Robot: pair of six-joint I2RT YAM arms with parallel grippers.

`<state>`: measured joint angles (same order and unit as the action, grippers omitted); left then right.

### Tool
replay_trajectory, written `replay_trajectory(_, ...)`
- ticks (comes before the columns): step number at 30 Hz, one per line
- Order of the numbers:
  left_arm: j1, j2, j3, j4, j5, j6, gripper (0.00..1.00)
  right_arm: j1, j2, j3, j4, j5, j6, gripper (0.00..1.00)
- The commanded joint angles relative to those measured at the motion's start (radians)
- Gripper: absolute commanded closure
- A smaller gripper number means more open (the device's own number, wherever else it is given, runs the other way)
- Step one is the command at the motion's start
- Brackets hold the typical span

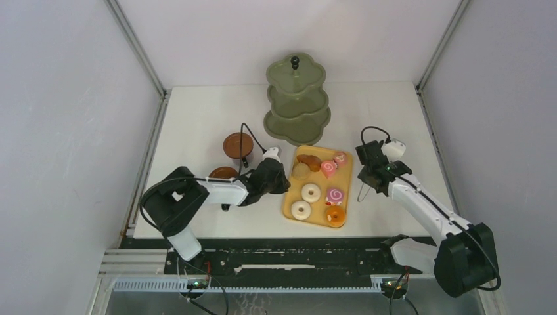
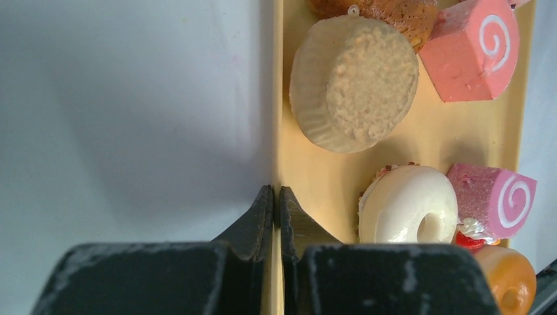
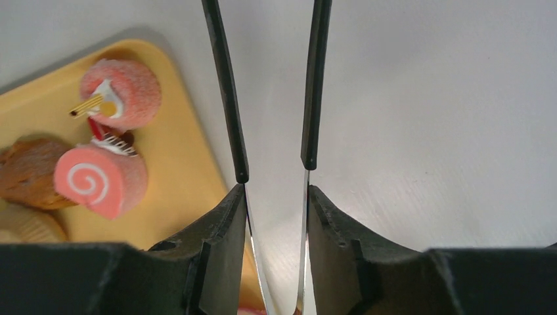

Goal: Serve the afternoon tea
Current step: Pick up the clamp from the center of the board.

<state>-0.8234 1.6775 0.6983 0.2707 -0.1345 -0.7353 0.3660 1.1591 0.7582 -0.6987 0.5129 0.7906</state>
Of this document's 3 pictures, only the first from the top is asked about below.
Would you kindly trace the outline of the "black metal food tongs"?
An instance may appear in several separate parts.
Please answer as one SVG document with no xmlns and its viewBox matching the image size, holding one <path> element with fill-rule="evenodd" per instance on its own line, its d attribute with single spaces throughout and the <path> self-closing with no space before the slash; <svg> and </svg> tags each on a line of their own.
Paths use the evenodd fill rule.
<svg viewBox="0 0 557 315">
<path fill-rule="evenodd" d="M 359 192 L 357 194 L 357 202 L 361 203 L 368 195 L 368 193 L 370 192 L 371 187 L 365 183 L 362 183 Z"/>
</svg>

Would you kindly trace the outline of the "yellow serving tray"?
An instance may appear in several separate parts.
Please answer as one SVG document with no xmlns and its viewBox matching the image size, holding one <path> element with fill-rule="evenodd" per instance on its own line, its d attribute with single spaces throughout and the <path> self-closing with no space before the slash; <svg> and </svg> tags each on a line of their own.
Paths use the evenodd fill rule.
<svg viewBox="0 0 557 315">
<path fill-rule="evenodd" d="M 315 155 L 318 156 L 322 162 L 325 160 L 332 160 L 332 158 L 334 157 L 334 154 L 336 152 L 344 152 L 344 151 L 339 151 L 339 150 L 333 150 L 333 149 L 329 149 L 329 148 L 320 148 L 320 147 L 316 147 L 316 146 L 308 146 L 308 145 L 303 145 L 298 147 L 298 149 L 296 149 L 295 154 L 294 154 L 294 163 L 293 166 L 295 166 L 295 164 L 299 163 L 296 159 L 296 156 L 300 155 L 300 154 L 311 154 L 311 155 Z M 335 187 L 335 188 L 339 188 L 342 189 L 345 192 L 345 199 L 343 201 L 343 203 L 341 205 L 339 205 L 340 207 L 342 207 L 347 214 L 347 207 L 349 205 L 349 192 L 350 192 L 350 188 L 351 188 L 351 180 L 352 180 L 352 170 L 353 170 L 353 156 L 350 153 L 345 152 L 348 156 L 348 163 L 347 165 L 340 167 L 337 169 L 335 175 L 333 175 L 330 178 L 326 178 L 322 173 L 321 170 L 318 172 L 311 172 L 311 175 L 305 179 L 305 180 L 296 180 L 294 178 L 291 177 L 291 172 L 292 172 L 292 168 L 291 168 L 291 172 L 290 172 L 290 188 L 287 191 L 287 193 L 285 193 L 284 195 L 284 199 L 283 199 L 283 203 L 282 203 L 282 214 L 291 220 L 295 220 L 295 221 L 300 221 L 300 222 L 306 222 L 308 224 L 314 224 L 314 225 L 319 225 L 319 226 L 324 226 L 327 228 L 333 228 L 331 226 L 329 226 L 326 222 L 325 219 L 325 211 L 328 207 L 325 204 L 325 195 L 326 195 L 326 190 L 329 187 Z M 306 220 L 296 220 L 291 212 L 290 212 L 290 208 L 291 205 L 298 200 L 303 200 L 301 198 L 301 189 L 302 187 L 307 184 L 307 183 L 315 183 L 319 186 L 319 188 L 321 189 L 321 198 L 319 201 L 315 202 L 315 203 L 310 203 L 311 204 L 311 208 L 312 208 L 312 212 L 311 212 L 311 216 L 306 219 Z"/>
</svg>

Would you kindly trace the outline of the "orange glazed donut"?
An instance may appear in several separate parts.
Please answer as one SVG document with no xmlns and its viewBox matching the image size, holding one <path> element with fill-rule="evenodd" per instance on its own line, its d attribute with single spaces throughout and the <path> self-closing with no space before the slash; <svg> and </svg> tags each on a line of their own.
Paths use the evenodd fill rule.
<svg viewBox="0 0 557 315">
<path fill-rule="evenodd" d="M 325 211 L 326 222 L 333 228 L 339 228 L 343 226 L 345 224 L 346 217 L 346 211 L 338 205 L 332 205 Z"/>
</svg>

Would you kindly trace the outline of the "green three-tier dessert stand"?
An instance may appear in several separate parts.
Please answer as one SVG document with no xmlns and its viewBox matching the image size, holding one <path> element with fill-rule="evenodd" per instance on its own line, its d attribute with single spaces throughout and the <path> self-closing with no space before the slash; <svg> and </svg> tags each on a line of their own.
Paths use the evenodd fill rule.
<svg viewBox="0 0 557 315">
<path fill-rule="evenodd" d="M 325 68 L 304 52 L 295 52 L 266 70 L 271 109 L 263 118 L 268 135 L 291 145 L 320 141 L 331 117 L 329 96 L 323 89 Z"/>
</svg>

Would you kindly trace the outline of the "white glazed donut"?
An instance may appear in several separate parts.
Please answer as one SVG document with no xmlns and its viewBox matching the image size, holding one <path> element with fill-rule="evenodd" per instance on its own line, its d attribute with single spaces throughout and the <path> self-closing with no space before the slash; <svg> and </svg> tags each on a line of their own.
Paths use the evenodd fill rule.
<svg viewBox="0 0 557 315">
<path fill-rule="evenodd" d="M 315 183 L 307 183 L 301 189 L 301 198 L 307 203 L 315 203 L 321 198 L 321 189 Z"/>
</svg>

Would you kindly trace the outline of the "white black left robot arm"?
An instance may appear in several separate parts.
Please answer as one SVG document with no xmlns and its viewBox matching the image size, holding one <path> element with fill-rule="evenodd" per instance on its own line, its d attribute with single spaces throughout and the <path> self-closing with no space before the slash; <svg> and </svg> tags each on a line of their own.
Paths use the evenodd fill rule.
<svg viewBox="0 0 557 315">
<path fill-rule="evenodd" d="M 185 166 L 176 168 L 141 197 L 141 216 L 174 248 L 187 272 L 200 272 L 206 263 L 190 222 L 205 204 L 245 207 L 265 194 L 284 194 L 290 188 L 284 165 L 265 158 L 255 169 L 236 178 L 196 177 Z"/>
</svg>

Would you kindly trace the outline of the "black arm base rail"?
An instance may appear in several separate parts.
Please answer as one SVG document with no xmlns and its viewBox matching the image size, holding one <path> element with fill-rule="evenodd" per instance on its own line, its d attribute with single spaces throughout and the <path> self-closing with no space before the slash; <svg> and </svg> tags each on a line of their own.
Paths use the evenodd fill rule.
<svg viewBox="0 0 557 315">
<path fill-rule="evenodd" d="M 208 272 L 226 288 L 360 288 L 373 276 L 398 278 L 405 270 L 382 251 L 385 237 L 202 238 L 189 264 L 166 254 L 164 274 Z"/>
</svg>

